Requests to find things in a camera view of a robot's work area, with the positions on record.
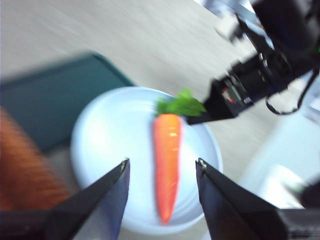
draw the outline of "white plate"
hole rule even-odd
[[[125,158],[130,184],[122,226],[148,235],[180,232],[203,217],[195,161],[203,158],[222,171],[218,145],[204,124],[183,121],[180,182],[170,222],[162,225],[155,197],[153,121],[159,98],[168,94],[145,87],[121,87],[89,103],[78,118],[71,141],[72,165],[85,188]]]

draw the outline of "orange object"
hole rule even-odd
[[[154,122],[156,201],[163,224],[173,214],[179,184],[182,121],[176,114],[159,115]]]
[[[49,209],[72,191],[46,157],[1,107],[0,210]]]

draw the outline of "teal tray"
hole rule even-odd
[[[2,82],[1,105],[43,152],[69,142],[80,112],[92,99],[134,85],[97,53]]]

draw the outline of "toy carrot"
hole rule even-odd
[[[173,214],[179,184],[179,153],[183,122],[179,116],[199,116],[204,106],[192,97],[190,89],[182,89],[177,98],[157,103],[153,125],[155,149],[155,188],[158,213],[163,224]]]

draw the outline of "green leaf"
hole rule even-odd
[[[160,99],[157,103],[158,115],[171,113],[176,115],[199,116],[201,112],[206,112],[201,102],[192,97],[192,92],[188,88],[182,89],[178,97],[169,101]]]
[[[178,93],[178,98],[184,98],[184,99],[190,99],[192,98],[192,92],[189,88],[183,88],[179,93]]]
[[[163,98],[159,99],[157,102],[156,110],[157,114],[165,114],[167,113],[168,102],[166,102]]]

